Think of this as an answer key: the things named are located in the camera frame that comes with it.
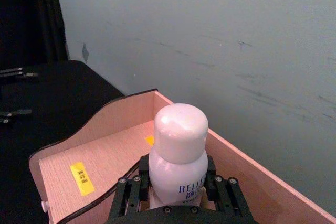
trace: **black clip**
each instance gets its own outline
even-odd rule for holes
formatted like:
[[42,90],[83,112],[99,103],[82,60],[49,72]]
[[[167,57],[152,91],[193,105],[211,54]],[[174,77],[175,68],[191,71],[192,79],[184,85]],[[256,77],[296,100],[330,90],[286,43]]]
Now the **black clip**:
[[32,110],[0,111],[0,123],[9,123],[14,116],[31,115]]
[[22,79],[27,77],[38,77],[38,73],[26,73],[23,71],[23,68],[11,68],[0,70],[0,79]]

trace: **gray wall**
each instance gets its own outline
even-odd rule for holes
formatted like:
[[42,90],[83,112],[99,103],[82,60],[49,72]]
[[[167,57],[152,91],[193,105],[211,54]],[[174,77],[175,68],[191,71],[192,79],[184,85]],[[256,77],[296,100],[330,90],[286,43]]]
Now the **gray wall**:
[[60,0],[71,59],[158,88],[336,215],[336,0]]

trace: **black curtain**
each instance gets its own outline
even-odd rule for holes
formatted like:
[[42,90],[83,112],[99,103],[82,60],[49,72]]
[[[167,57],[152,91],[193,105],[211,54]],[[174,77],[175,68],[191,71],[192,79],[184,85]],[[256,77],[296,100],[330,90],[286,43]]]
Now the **black curtain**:
[[0,69],[67,60],[59,0],[0,0]]

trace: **wooden box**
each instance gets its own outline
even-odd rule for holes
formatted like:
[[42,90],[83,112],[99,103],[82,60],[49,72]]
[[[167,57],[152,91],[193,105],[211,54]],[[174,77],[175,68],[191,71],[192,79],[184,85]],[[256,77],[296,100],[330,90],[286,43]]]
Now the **wooden box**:
[[[157,90],[114,100],[70,138],[46,146],[29,159],[29,168],[50,223],[104,223],[119,177],[136,170],[150,151],[153,119],[172,102]],[[237,177],[259,223],[336,223],[308,198],[266,170],[228,141],[208,130],[206,151],[223,177]],[[71,165],[81,162],[94,191],[82,196]]]

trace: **bottle label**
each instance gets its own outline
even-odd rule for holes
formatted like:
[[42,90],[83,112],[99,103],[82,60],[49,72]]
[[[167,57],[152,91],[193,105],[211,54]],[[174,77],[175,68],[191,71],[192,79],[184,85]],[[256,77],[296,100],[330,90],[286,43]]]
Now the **bottle label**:
[[206,173],[196,182],[179,186],[178,193],[185,194],[185,200],[183,201],[183,203],[192,201],[194,198],[197,197],[198,193],[200,192],[199,191],[200,188],[202,188],[204,185],[205,177],[206,177]]

